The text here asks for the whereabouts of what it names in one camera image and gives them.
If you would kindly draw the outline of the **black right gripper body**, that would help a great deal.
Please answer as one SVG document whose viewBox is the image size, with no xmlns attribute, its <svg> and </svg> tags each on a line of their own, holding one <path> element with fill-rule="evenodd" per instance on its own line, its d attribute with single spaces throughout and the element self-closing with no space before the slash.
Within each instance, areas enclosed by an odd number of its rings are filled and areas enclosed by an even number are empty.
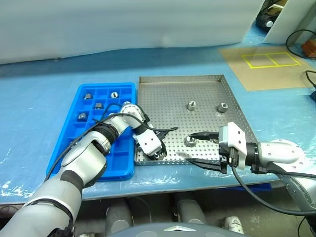
<svg viewBox="0 0 316 237">
<path fill-rule="evenodd" d="M 218 152 L 219 152 L 221 173 L 227 174 L 228 159 L 230 157 L 230 148 L 225 147 L 224 145 L 219 145 Z"/>
</svg>

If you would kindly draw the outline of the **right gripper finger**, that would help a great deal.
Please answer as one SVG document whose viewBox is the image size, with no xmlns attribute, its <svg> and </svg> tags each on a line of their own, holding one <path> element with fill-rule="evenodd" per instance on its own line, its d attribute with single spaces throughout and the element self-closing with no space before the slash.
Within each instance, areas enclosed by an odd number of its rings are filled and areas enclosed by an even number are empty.
<svg viewBox="0 0 316 237">
<path fill-rule="evenodd" d="M 188 161 L 189 163 L 196 165 L 202 169 L 222 172 L 221 164 L 220 164 L 220 161 L 218 161 L 218 160 L 187 158 L 186 161 Z"/>
<path fill-rule="evenodd" d="M 196 132 L 189 135 L 189 137 L 192 137 L 197 140 L 203 140 L 203 141 L 213 141 L 219 139 L 219 133 L 218 132 Z"/>
</svg>

